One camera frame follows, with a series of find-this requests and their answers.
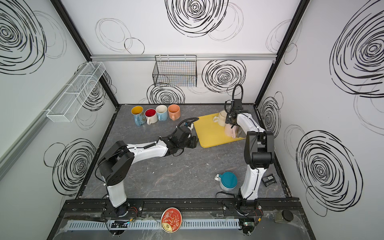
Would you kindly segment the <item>pink mug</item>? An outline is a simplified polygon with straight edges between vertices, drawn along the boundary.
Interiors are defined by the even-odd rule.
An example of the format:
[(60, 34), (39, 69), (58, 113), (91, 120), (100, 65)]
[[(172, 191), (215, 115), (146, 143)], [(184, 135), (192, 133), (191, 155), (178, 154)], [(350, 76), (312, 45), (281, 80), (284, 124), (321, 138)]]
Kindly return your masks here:
[(231, 124), (226, 124), (225, 125), (225, 134), (228, 137), (231, 137), (233, 139), (237, 138), (237, 131), (238, 131), (238, 126), (236, 125), (231, 125)]

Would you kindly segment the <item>yellow plastic tray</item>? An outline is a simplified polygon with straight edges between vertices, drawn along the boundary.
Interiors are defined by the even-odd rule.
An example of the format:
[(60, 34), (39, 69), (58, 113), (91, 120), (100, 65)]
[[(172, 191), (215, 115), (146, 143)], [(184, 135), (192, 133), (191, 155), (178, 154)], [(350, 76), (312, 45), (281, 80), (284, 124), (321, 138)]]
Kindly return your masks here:
[(228, 136), (226, 128), (219, 125), (219, 115), (220, 113), (200, 116), (199, 120), (194, 122), (200, 145), (203, 148), (210, 148), (244, 139), (233, 138), (237, 130), (235, 128), (233, 128), (233, 132)]

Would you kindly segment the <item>peach mug cream base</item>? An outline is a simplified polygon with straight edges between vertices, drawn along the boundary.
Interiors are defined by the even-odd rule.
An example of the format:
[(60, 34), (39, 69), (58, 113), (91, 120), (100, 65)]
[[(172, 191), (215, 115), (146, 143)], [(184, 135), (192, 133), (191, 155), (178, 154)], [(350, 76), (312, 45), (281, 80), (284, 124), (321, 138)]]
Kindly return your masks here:
[(181, 108), (179, 105), (172, 104), (168, 106), (169, 118), (172, 121), (176, 121), (181, 117)]

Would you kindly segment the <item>large grey mug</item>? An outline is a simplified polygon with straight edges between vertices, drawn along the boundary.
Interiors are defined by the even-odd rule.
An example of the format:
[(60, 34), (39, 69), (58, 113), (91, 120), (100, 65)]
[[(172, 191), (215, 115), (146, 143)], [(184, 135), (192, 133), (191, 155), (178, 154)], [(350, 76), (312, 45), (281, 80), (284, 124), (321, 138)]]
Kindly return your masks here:
[(236, 136), (238, 138), (246, 138), (247, 133), (245, 133), (244, 130), (240, 126), (238, 126), (238, 128), (236, 130)]

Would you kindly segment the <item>blue patterned mug yellow inside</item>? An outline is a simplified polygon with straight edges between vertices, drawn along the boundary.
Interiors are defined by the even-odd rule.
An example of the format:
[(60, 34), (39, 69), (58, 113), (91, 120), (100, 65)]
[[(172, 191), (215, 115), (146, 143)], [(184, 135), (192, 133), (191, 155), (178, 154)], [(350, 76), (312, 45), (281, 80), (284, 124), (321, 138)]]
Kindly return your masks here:
[(131, 110), (131, 113), (134, 116), (134, 121), (135, 121), (136, 126), (140, 127), (140, 126), (147, 123), (144, 108), (142, 106), (133, 107)]

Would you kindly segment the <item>cream mug red inside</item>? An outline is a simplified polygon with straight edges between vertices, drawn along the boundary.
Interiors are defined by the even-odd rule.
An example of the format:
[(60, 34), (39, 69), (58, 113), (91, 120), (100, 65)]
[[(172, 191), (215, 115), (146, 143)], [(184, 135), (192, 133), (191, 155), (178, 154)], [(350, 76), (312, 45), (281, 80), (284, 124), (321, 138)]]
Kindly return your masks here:
[(145, 117), (147, 119), (147, 125), (155, 124), (158, 122), (158, 116), (155, 109), (146, 110)]

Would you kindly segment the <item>light blue mug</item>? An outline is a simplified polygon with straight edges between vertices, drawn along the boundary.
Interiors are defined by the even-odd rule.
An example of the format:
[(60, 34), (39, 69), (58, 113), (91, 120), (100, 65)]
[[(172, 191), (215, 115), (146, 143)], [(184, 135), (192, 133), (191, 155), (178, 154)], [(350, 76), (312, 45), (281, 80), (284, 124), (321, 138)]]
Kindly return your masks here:
[(168, 107), (165, 105), (159, 105), (156, 107), (156, 113), (158, 117), (158, 121), (166, 121), (168, 119)]

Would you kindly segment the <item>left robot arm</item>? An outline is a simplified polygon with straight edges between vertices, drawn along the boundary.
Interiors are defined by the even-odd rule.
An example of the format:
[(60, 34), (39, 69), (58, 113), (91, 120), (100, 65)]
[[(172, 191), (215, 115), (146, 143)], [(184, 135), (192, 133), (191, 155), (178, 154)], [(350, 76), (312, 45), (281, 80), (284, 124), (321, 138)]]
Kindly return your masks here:
[(155, 142), (134, 145), (117, 141), (112, 145), (99, 160), (98, 169), (115, 209), (127, 201), (124, 179), (131, 165), (151, 158), (175, 156), (177, 152), (183, 153), (185, 148), (196, 148), (199, 139), (193, 134), (193, 128), (198, 120), (195, 117), (181, 121), (170, 135), (159, 137)]

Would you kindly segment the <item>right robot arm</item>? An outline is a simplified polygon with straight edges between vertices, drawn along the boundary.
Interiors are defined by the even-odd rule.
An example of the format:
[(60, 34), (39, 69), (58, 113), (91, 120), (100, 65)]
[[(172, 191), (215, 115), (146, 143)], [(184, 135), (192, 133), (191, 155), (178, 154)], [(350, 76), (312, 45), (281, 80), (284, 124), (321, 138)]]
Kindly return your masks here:
[(259, 188), (264, 173), (274, 163), (274, 135), (264, 130), (249, 111), (242, 106), (242, 100), (230, 101), (231, 106), (226, 110), (226, 123), (232, 127), (240, 127), (246, 134), (244, 159), (247, 171), (243, 185), (240, 188), (241, 198), (254, 201), (259, 198)]

